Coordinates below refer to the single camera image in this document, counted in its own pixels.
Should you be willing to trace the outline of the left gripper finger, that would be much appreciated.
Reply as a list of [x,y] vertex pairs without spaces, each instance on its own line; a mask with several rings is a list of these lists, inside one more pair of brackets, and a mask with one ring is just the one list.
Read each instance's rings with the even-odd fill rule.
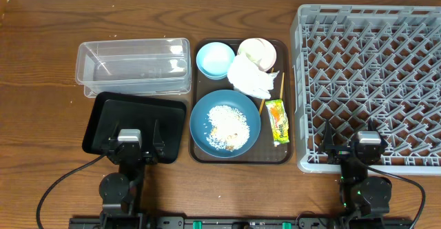
[[154,123],[154,134],[153,134],[152,144],[154,147],[164,147],[165,146],[164,141],[161,136],[160,123],[159,123],[158,119]]
[[113,128],[111,135],[108,138],[108,145],[109,146],[114,146],[118,142],[119,132],[120,132],[120,126],[119,126],[119,122],[117,121],[114,128]]

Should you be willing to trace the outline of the dark blue plate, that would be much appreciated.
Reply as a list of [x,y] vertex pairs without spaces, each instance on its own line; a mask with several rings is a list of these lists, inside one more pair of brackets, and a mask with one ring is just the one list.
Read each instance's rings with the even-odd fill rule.
[[[206,140],[207,135],[212,129],[207,114],[214,106],[221,105],[239,109],[245,115],[250,130],[247,143],[242,148],[232,152],[216,150]],[[194,142],[203,152],[213,157],[231,159],[243,155],[256,143],[260,134],[261,122],[257,107],[250,98],[233,90],[217,90],[197,101],[190,116],[189,126]]]

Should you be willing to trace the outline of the green snack wrapper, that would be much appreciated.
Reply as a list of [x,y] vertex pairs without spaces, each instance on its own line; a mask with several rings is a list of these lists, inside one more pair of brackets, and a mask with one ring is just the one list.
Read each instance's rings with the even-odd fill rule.
[[289,121],[281,99],[266,101],[274,145],[289,143]]

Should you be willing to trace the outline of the pile of white rice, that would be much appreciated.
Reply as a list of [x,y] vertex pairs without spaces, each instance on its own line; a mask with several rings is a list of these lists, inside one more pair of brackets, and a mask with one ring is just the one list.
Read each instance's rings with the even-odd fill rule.
[[237,108],[214,106],[207,114],[212,125],[206,140],[216,150],[230,152],[242,148],[249,139],[249,126],[245,115]]

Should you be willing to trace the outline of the white napkin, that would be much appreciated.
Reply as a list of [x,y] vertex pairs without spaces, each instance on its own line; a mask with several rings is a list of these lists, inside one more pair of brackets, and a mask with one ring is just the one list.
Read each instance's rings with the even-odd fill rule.
[[237,55],[228,73],[228,81],[243,94],[258,99],[270,99],[270,90],[274,89],[274,79],[278,71],[267,73],[259,70],[246,56]]

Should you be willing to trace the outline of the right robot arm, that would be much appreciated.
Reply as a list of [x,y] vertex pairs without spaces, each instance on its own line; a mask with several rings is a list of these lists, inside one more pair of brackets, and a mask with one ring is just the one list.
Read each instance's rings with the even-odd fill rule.
[[325,131],[319,151],[327,154],[327,163],[340,166],[340,200],[345,207],[328,228],[384,228],[382,216],[390,211],[392,184],[386,177],[370,176],[368,167],[377,163],[387,147],[380,133],[368,125],[346,145],[334,143],[331,124]]

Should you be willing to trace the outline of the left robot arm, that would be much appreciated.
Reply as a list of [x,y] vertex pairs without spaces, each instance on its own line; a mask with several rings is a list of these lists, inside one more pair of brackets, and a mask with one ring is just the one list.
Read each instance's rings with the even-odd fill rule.
[[101,228],[153,228],[154,222],[140,211],[141,192],[146,165],[159,162],[165,147],[160,134],[159,121],[154,122],[152,143],[143,146],[139,129],[115,128],[103,149],[105,156],[119,167],[108,174],[99,186],[103,200],[100,215]]

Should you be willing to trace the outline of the grey dishwasher rack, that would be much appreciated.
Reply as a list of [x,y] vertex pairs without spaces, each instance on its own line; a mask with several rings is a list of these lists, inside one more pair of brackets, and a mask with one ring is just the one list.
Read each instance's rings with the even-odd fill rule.
[[440,9],[433,6],[299,7],[290,28],[296,162],[337,173],[319,151],[373,123],[387,141],[376,168],[440,174]]

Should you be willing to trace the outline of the clear plastic waste bin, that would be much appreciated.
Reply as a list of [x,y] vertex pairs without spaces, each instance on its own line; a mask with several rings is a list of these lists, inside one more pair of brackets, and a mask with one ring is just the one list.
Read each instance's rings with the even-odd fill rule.
[[186,94],[192,80],[190,50],[186,38],[84,42],[75,79],[90,98],[101,92]]

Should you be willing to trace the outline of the black plastic tray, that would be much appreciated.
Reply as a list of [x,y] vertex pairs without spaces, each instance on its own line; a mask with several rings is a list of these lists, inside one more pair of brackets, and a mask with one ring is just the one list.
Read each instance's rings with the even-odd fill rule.
[[148,146],[158,119],[165,144],[159,162],[173,163],[178,156],[185,116],[186,106],[181,101],[102,92],[95,98],[82,149],[89,154],[103,154],[117,121],[120,129],[139,129],[143,146]]

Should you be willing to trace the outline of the left wooden chopstick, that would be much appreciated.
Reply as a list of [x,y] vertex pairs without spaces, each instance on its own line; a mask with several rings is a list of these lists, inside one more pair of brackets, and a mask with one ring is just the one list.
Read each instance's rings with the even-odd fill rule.
[[263,106],[265,105],[265,99],[262,99],[261,103],[260,103],[260,108],[259,108],[259,114],[261,115],[262,110],[263,110]]

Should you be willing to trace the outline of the light blue bowl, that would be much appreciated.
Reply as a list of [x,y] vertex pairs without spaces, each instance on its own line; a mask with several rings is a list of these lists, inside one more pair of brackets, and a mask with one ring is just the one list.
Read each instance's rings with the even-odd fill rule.
[[196,65],[207,78],[221,80],[227,76],[235,56],[233,49],[226,43],[211,42],[198,50]]

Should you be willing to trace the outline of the pink bowl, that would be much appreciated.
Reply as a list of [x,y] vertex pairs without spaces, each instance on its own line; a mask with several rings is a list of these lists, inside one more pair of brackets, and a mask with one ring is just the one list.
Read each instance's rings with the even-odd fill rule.
[[259,68],[259,70],[263,72],[267,72],[274,66],[276,62],[276,49],[268,40],[263,38],[257,38],[257,39],[260,39],[262,41],[265,47],[265,53],[263,55],[261,62],[258,65],[255,63],[254,64]]

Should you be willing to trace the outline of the cream plastic cup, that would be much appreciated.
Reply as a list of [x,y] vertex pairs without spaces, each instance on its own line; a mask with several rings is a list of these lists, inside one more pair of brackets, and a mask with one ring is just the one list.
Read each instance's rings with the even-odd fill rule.
[[238,48],[238,55],[246,56],[251,62],[259,64],[265,53],[265,47],[260,39],[244,40]]

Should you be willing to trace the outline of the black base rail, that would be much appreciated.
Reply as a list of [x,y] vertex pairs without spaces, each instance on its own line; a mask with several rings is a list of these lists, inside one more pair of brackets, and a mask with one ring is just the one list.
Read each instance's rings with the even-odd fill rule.
[[157,217],[136,219],[71,218],[69,229],[147,228],[147,229],[326,229],[341,228],[335,219],[300,217],[298,219],[184,219]]

